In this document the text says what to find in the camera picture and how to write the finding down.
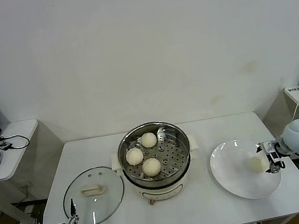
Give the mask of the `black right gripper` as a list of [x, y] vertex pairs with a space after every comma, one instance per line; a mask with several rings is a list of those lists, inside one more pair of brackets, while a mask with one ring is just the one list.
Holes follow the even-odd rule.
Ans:
[[263, 143], [257, 144], [256, 152], [259, 153], [263, 151], [265, 153], [269, 153], [272, 159], [272, 164], [269, 165], [269, 168], [266, 170], [266, 173], [277, 173], [281, 169], [281, 165], [284, 164], [283, 160], [278, 155], [276, 144], [272, 141], [266, 141]]

